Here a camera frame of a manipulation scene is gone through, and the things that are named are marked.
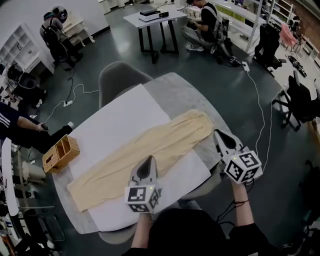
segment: pink chair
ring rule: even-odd
[[[293,47],[297,43],[297,39],[291,33],[288,24],[282,24],[281,27],[282,29],[279,35],[282,41],[287,45],[285,49],[287,50],[289,46]]]

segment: brick wall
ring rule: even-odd
[[[314,16],[308,9],[296,0],[286,0],[295,7],[294,14],[301,19],[300,30],[298,34],[304,34],[310,38],[311,43],[320,50],[320,19]]]

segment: wooden box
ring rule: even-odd
[[[46,173],[58,173],[79,154],[76,139],[65,135],[43,155],[43,169]]]

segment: gray shirt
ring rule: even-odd
[[[43,25],[47,28],[49,27],[50,25],[50,21],[51,21],[51,17],[50,18],[47,18]],[[62,32],[62,29],[63,29],[63,25],[61,23],[60,20],[58,20],[57,18],[53,18],[52,19],[52,26],[57,28],[57,31],[56,31],[56,35],[58,36],[58,39],[60,40],[60,42],[63,42],[65,39],[67,39],[68,37],[64,34],[64,32]],[[44,29],[42,27],[40,27],[40,35],[42,38],[44,38]]]

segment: gray pants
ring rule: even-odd
[[[198,48],[200,46],[209,48],[213,45],[213,42],[205,41],[198,30],[193,30],[190,27],[184,26],[181,29],[181,34],[191,44],[193,48]]]

